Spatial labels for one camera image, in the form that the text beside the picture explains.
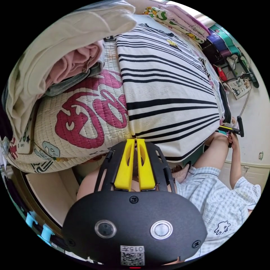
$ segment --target person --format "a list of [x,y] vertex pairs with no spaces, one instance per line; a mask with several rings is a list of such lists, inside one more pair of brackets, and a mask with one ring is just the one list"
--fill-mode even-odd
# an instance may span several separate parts
[[[233,150],[230,170],[230,190],[218,177],[228,155]],[[190,200],[200,211],[207,228],[207,238],[192,260],[217,249],[246,221],[256,206],[261,189],[242,177],[240,146],[235,134],[214,132],[204,143],[208,149],[190,167],[185,180],[176,179],[177,194]],[[88,174],[81,183],[77,200],[94,191],[99,168]],[[132,181],[132,191],[140,191],[139,183]]]

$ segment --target teal cloth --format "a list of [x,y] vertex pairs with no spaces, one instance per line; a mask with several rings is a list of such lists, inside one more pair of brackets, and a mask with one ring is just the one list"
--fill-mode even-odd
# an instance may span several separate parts
[[183,160],[183,167],[186,166],[186,164],[191,161],[191,165],[193,165],[198,158],[203,154],[204,144],[200,146],[194,153],[192,153],[189,157],[187,157],[185,160]]

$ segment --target pink towel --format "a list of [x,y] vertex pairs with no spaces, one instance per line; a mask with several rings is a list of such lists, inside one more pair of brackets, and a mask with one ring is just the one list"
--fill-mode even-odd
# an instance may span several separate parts
[[161,5],[161,4],[158,6],[160,8],[165,8],[166,10],[171,11],[171,13],[168,14],[168,19],[170,20],[174,19],[177,22],[177,17],[178,17],[182,19],[183,21],[185,21],[187,24],[189,24],[191,27],[193,27],[194,30],[202,34],[204,37],[208,37],[210,35],[210,31],[205,25],[203,25],[200,21],[196,20],[194,17],[192,17],[189,13],[187,13],[185,10],[183,10],[179,6]]
[[52,67],[47,79],[46,89],[64,79],[73,77],[88,70],[99,59],[103,50],[103,40],[71,51],[57,61]]

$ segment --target hand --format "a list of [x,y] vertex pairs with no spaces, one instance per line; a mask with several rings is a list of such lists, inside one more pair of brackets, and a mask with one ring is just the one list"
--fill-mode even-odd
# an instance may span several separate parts
[[239,141],[238,141],[238,138],[235,134],[233,134],[233,133],[229,134],[228,141],[229,141],[229,143],[231,143],[231,148],[233,150],[239,149]]

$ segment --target bed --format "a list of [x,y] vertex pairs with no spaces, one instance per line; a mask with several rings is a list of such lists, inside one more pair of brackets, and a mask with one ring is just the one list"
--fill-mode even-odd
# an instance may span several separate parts
[[7,159],[28,173],[55,172],[106,154],[129,138],[157,144],[181,162],[231,122],[225,90],[199,47],[147,15],[105,42],[103,72],[41,99],[33,152]]

